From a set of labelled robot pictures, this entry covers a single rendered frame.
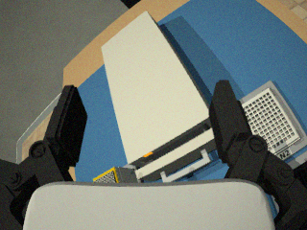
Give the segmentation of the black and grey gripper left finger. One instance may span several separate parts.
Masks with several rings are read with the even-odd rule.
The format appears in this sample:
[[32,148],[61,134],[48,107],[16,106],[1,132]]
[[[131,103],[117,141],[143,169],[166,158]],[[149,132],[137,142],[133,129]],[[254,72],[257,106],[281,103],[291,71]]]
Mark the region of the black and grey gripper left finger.
[[30,146],[29,156],[9,172],[0,188],[0,230],[23,230],[22,211],[38,187],[74,181],[68,170],[79,162],[86,121],[78,88],[65,85],[43,140]]

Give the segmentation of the white multiwell plate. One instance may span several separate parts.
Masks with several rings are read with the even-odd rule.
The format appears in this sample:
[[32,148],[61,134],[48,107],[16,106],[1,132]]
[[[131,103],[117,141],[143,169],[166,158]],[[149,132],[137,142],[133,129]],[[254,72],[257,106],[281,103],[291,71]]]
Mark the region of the white multiwell plate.
[[242,107],[252,133],[265,138],[268,150],[274,155],[300,139],[289,117],[269,88],[243,103]]

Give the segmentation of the grey flat base plate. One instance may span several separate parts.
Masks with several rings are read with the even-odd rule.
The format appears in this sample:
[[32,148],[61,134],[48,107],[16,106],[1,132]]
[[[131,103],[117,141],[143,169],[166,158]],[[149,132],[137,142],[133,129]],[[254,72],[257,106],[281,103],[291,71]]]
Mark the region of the grey flat base plate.
[[135,171],[139,170],[137,166],[133,166],[133,165],[127,164],[127,165],[125,165],[125,166],[122,167],[122,168],[130,169],[130,173],[132,173],[134,183],[143,182],[143,180],[138,180],[138,179],[137,179],[137,176],[136,176],[136,173],[135,173]]

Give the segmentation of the blue bench mat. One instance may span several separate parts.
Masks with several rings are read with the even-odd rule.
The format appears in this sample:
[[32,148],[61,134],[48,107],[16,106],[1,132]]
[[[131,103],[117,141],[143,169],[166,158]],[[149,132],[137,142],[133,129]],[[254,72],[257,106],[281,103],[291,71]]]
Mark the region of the blue bench mat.
[[[272,81],[307,135],[307,44],[256,0],[190,0],[157,22],[208,104],[216,82],[229,80],[237,101]],[[105,65],[79,87],[87,113],[76,181],[128,164]],[[177,181],[224,178],[217,149],[212,162]]]

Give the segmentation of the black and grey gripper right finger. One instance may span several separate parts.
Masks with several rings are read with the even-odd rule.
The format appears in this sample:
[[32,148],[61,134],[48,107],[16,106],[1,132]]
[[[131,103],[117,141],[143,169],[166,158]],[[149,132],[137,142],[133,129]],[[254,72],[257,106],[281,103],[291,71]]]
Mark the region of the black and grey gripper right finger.
[[219,159],[229,167],[224,178],[259,184],[279,206],[275,230],[298,230],[307,219],[307,189],[294,178],[293,169],[268,150],[266,140],[252,134],[228,80],[216,82],[208,114]]

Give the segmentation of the black multiwell plate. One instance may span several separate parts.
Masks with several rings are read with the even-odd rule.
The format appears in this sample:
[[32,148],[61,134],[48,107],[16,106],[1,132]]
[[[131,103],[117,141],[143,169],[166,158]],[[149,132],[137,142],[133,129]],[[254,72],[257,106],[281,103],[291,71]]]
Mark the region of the black multiwell plate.
[[[294,178],[297,178],[307,189],[307,161],[298,166],[297,168],[293,169],[293,172],[294,172]],[[299,230],[307,230],[307,219],[301,225]]]

